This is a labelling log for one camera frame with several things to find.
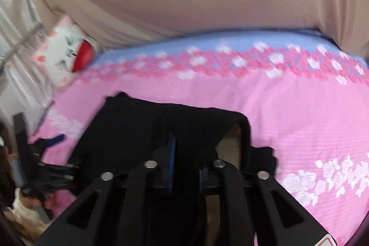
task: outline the sticker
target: sticker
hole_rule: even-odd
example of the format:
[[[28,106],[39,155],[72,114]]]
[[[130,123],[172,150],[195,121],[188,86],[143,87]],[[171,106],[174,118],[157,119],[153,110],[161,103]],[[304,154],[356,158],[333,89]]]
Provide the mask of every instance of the sticker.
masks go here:
[[[314,246],[337,246],[330,234],[327,234]]]

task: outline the metal screw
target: metal screw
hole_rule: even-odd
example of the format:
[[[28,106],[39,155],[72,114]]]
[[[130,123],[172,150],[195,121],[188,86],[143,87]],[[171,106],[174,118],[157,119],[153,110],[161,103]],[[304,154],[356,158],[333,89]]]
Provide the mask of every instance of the metal screw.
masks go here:
[[[213,164],[217,168],[223,168],[226,166],[226,162],[223,160],[215,160]]]
[[[101,178],[102,180],[112,180],[112,179],[113,179],[113,177],[114,177],[114,174],[113,174],[113,173],[111,173],[111,172],[104,172],[104,173],[100,176],[100,178]]]
[[[266,172],[266,171],[259,171],[258,172],[258,177],[261,179],[261,180],[267,180],[269,178],[269,173]]]
[[[158,163],[156,161],[146,161],[145,167],[149,169],[154,169],[158,166]]]

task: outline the floral pattern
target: floral pattern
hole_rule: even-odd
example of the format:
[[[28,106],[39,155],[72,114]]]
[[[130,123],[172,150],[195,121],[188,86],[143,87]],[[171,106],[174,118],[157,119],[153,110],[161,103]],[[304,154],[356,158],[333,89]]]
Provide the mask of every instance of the floral pattern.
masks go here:
[[[368,67],[344,52],[334,55],[322,45],[317,45],[317,49],[311,52],[299,45],[288,44],[286,47],[274,49],[263,42],[256,42],[244,52],[220,45],[215,51],[189,46],[186,52],[176,56],[169,56],[164,51],[159,51],[154,57],[140,53],[127,61],[121,59],[116,63],[95,64],[82,74],[77,83],[110,81],[127,75],[160,78],[168,72],[177,73],[184,80],[192,79],[198,73],[222,77],[233,74],[242,78],[252,70],[262,69],[269,78],[280,78],[286,72],[293,72],[296,76],[320,81],[333,77],[341,85],[350,81],[369,86]]]
[[[338,198],[349,189],[356,190],[355,194],[360,197],[369,186],[366,161],[354,165],[350,155],[347,155],[341,163],[335,158],[326,162],[318,160],[315,165],[321,169],[321,174],[299,170],[298,174],[290,173],[281,182],[282,186],[304,207],[316,205],[319,196],[330,191],[333,191]]]

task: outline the black fabric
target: black fabric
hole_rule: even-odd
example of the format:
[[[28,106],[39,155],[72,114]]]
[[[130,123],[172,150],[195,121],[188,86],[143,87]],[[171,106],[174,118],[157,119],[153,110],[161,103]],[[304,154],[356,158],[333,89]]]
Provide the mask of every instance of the black fabric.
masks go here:
[[[150,160],[155,149],[176,137],[174,192],[147,198],[150,246],[200,246],[206,238],[205,197],[199,195],[199,170],[218,158],[215,147],[236,123],[241,128],[244,166],[250,158],[250,126],[237,112],[157,104],[121,92],[108,97],[76,145],[69,163],[80,167],[79,194],[103,172],[128,173]]]
[[[247,158],[250,126],[241,113],[157,104],[123,92],[108,97],[69,159],[69,163],[80,166],[75,193],[104,172],[128,173],[150,160],[153,150],[166,146],[173,132],[177,142],[174,185],[187,194],[198,194],[200,167],[217,158],[215,147],[236,123],[241,128],[242,155]]]

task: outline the brown hair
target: brown hair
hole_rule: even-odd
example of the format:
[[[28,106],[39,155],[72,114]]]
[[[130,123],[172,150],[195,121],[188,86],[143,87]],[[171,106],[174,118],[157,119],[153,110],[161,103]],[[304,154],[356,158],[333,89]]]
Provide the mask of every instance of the brown hair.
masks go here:
[[[27,230],[21,223],[17,222],[10,208],[6,207],[5,209],[3,209],[3,213],[8,220],[10,227],[18,237],[24,238],[32,243],[34,243],[38,239],[41,233],[37,230]]]

